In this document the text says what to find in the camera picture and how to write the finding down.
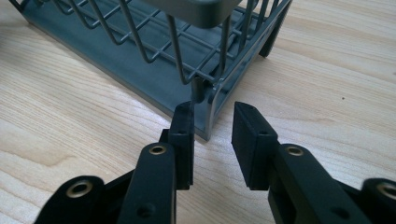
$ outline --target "gray plastic tray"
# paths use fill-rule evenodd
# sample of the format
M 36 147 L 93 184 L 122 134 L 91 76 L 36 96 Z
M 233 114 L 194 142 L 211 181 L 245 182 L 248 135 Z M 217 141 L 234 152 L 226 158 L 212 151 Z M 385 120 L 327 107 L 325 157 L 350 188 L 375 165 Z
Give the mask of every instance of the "gray plastic tray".
M 249 0 L 247 8 L 235 7 L 227 16 L 229 7 L 238 1 L 9 1 L 30 23 L 170 116 L 177 105 L 191 99 L 191 86 L 198 86 L 195 91 L 200 89 L 203 101 L 195 106 L 195 127 L 206 140 L 252 58 L 266 57 L 271 51 L 291 3 L 275 0 L 267 6 L 268 1 L 262 1 L 262 10 L 256 14 L 252 11 L 257 1 Z M 212 24 L 205 18 L 199 21 L 199 13 L 165 14 L 147 2 L 156 7 L 189 2 L 195 7 L 184 11 L 197 13 L 209 6 L 208 11 L 216 14 L 215 3 L 225 9 L 219 8 L 219 14 L 212 17 L 219 24 L 202 29 L 197 26 Z M 182 77 L 189 79 L 185 84 L 193 80 L 193 85 L 184 85 Z

